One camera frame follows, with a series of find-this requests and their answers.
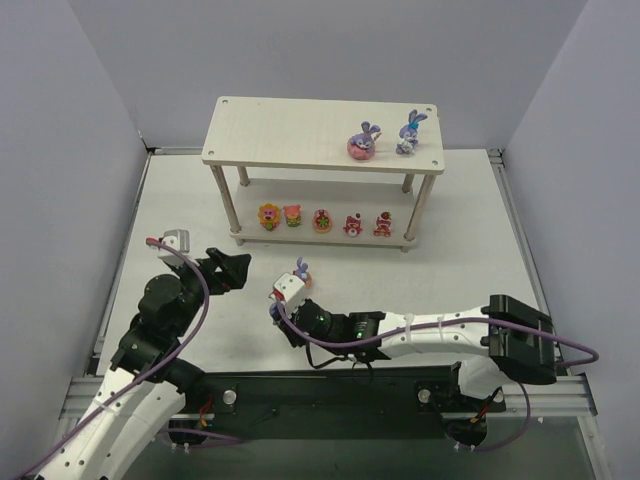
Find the pink bear burger toy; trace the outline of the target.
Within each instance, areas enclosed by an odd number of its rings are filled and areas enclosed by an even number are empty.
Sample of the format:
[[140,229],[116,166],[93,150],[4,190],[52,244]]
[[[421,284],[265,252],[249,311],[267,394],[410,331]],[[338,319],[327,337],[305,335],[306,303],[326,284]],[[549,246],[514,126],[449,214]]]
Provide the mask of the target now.
[[302,223],[302,208],[299,204],[283,207],[285,223],[290,228],[299,227]]

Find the orange lion toy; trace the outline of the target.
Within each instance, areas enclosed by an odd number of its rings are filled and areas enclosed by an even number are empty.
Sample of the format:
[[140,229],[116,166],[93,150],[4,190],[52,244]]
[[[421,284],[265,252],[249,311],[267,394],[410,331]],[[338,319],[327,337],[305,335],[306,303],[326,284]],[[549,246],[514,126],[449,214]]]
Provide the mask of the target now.
[[272,203],[261,205],[258,209],[259,223],[267,231],[273,231],[280,224],[280,208]]

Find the purple bunny with ball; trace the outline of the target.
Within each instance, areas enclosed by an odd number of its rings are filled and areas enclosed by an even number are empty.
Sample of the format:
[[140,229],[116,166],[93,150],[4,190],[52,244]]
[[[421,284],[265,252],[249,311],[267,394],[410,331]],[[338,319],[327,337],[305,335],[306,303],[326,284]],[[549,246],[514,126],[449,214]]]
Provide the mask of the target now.
[[280,313],[278,309],[277,303],[272,303],[269,307],[269,314],[274,322],[277,322],[280,319]]

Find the purple bunny blue ears toy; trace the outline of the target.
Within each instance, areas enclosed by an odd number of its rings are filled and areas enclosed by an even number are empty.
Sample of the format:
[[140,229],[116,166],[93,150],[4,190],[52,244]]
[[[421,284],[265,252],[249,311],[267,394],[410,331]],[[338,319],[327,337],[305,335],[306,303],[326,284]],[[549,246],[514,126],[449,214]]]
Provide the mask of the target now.
[[428,118],[426,113],[419,113],[417,109],[409,112],[407,123],[400,129],[396,142],[396,153],[398,155],[413,155],[419,143],[418,131],[420,123]]

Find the pink bear clover toy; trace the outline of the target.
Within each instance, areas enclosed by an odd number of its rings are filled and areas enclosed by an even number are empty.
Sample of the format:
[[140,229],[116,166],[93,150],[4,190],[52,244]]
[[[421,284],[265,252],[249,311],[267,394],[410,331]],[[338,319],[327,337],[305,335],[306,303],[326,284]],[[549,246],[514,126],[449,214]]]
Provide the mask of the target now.
[[328,233],[333,226],[333,222],[328,211],[325,209],[316,210],[313,214],[312,226],[316,233]]

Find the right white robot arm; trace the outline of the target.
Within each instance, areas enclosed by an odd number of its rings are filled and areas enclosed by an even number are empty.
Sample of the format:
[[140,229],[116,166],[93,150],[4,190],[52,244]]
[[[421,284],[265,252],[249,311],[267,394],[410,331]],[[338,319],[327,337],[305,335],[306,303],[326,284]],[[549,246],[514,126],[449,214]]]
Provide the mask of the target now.
[[485,306],[434,314],[331,313],[309,298],[270,296],[274,324],[294,347],[314,344],[370,365],[410,355],[451,354],[458,391],[484,399],[506,384],[556,380],[551,318],[508,295]]

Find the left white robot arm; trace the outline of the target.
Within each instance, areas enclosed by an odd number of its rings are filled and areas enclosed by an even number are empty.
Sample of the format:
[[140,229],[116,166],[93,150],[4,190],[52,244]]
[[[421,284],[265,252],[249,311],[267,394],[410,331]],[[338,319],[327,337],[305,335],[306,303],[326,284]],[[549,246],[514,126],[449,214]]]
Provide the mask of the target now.
[[169,273],[150,279],[109,370],[79,423],[37,465],[38,479],[120,479],[197,394],[204,372],[180,359],[211,297],[244,287],[251,257],[209,248],[203,259],[154,240]]

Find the purple bunny pink cake toy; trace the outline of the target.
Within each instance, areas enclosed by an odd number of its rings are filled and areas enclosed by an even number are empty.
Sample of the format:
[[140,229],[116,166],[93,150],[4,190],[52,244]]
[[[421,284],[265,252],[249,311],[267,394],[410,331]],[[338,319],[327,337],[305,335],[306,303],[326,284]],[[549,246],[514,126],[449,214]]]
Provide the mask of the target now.
[[348,155],[356,161],[367,161],[375,155],[375,142],[381,135],[381,128],[368,121],[361,123],[361,132],[349,138],[346,144]]

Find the red white strawberry toy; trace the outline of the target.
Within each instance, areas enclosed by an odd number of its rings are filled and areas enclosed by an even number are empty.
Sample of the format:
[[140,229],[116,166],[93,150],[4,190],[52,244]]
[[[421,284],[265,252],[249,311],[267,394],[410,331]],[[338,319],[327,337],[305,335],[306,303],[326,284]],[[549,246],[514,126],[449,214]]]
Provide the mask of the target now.
[[389,211],[383,211],[376,218],[373,235],[376,237],[390,237],[392,235],[392,214]]

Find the red white bear toy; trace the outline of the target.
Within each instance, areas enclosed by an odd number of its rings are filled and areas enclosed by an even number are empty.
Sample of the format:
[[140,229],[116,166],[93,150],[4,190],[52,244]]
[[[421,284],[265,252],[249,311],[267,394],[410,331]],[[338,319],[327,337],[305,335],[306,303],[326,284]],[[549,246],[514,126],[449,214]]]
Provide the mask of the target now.
[[363,231],[361,214],[356,212],[352,215],[348,215],[346,217],[343,230],[350,238],[359,236]]

